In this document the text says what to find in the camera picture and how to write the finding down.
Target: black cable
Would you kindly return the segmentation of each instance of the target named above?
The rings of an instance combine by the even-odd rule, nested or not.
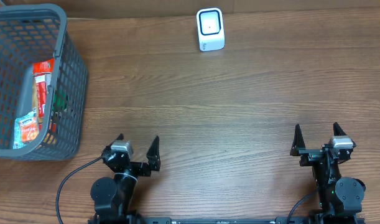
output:
[[[289,212],[289,215],[288,215],[288,218],[287,218],[287,224],[289,224],[289,221],[290,221],[290,218],[292,217],[292,215],[294,214],[296,208],[302,204],[304,201],[306,201],[307,199],[309,199],[311,196],[313,196],[315,193],[318,192],[318,189],[309,193],[308,195],[306,195],[304,198],[300,199],[296,204],[295,206],[291,209],[291,211]]]
[[[61,194],[61,190],[63,189],[63,186],[65,184],[65,182],[73,175],[73,174],[76,174],[78,171],[82,170],[83,168],[86,168],[92,164],[94,164],[95,162],[99,161],[101,159],[101,157],[91,161],[91,162],[88,162],[86,163],[85,165],[77,168],[76,170],[72,171],[70,174],[68,174],[64,179],[63,181],[61,182],[60,184],[60,187],[58,188],[58,191],[57,191],[57,197],[55,199],[55,211],[57,213],[57,219],[58,219],[58,222],[60,224],[64,224],[63,223],[63,220],[61,219],[61,215],[60,215],[60,208],[58,207],[58,201],[60,200],[60,194]]]

